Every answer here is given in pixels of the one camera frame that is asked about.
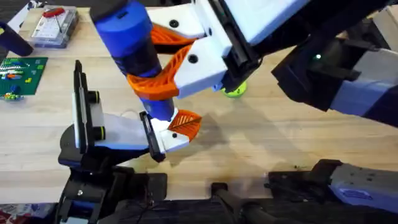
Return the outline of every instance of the red object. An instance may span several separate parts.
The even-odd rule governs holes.
[[[65,10],[62,7],[58,7],[58,8],[50,9],[50,10],[48,10],[46,12],[43,12],[43,17],[51,18],[51,17],[54,17],[54,16],[61,15],[64,12],[65,12]]]

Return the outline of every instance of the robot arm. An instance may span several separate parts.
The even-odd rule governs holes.
[[[372,53],[370,46],[335,39],[388,2],[197,0],[137,13],[141,5],[120,0],[106,10],[93,7],[90,13],[111,55],[154,118],[171,121],[173,97],[185,98],[206,88],[234,91],[260,66],[263,56],[298,45],[272,71],[289,98],[323,111],[333,109],[398,126],[392,115],[398,110],[392,103],[397,92],[394,52]],[[139,25],[132,26],[137,15]],[[180,50],[160,71],[155,49]],[[374,73],[370,68],[384,68],[386,57],[392,62],[390,72],[381,77],[380,70]],[[375,66],[364,67],[369,61]]]

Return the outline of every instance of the black cable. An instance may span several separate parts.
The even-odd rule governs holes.
[[[138,224],[138,223],[141,221],[142,216],[148,211],[148,208],[149,208],[149,205],[146,206],[146,208],[142,210],[142,212],[141,212],[141,214],[139,215],[139,218],[138,218],[136,224]]]

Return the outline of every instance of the white plastic part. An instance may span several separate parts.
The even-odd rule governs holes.
[[[148,10],[148,15],[154,24],[173,30],[183,37],[200,38],[205,35],[191,4],[151,9]],[[178,27],[171,27],[171,20],[178,21]]]
[[[178,109],[175,108],[171,121],[174,120],[177,114]],[[171,122],[160,121],[154,118],[150,121],[150,123],[152,124],[152,127],[154,129],[156,140],[161,153],[165,154],[166,152],[176,151],[177,149],[181,149],[189,145],[188,136],[175,133],[167,129],[169,128]]]
[[[141,120],[106,113],[103,118],[106,138],[95,141],[95,146],[137,151],[148,148],[148,140]]]
[[[101,102],[90,105],[93,127],[105,127],[105,140],[95,141],[95,146],[104,146],[110,149],[143,150],[148,148],[142,121],[129,119],[112,114],[104,114]],[[72,94],[73,124],[77,125],[75,93]],[[80,139],[78,129],[75,128],[75,146],[79,148]]]
[[[38,1],[30,1],[32,8],[37,8],[43,5],[43,3]],[[20,25],[25,21],[27,13],[29,12],[29,3],[26,4],[7,24],[15,31],[19,32]]]
[[[196,63],[189,62],[191,55],[197,56]],[[180,90],[177,98],[181,99],[219,84],[226,71],[227,67],[216,53],[211,37],[195,41],[174,76],[174,82]]]
[[[160,136],[166,152],[176,151],[189,145],[189,137],[183,134],[164,130],[160,133]]]
[[[232,43],[211,8],[209,1],[196,0],[196,3],[192,3],[192,6],[207,36],[214,42],[213,53],[219,57],[227,56],[231,50]]]
[[[246,41],[256,45],[309,0],[225,0]]]

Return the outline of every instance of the green ball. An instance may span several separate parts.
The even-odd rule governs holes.
[[[230,93],[226,93],[225,89],[222,89],[221,91],[223,92],[224,95],[230,98],[239,98],[243,95],[244,92],[246,92],[248,88],[248,85],[246,82],[243,82],[242,85],[240,85],[235,91],[232,91]]]

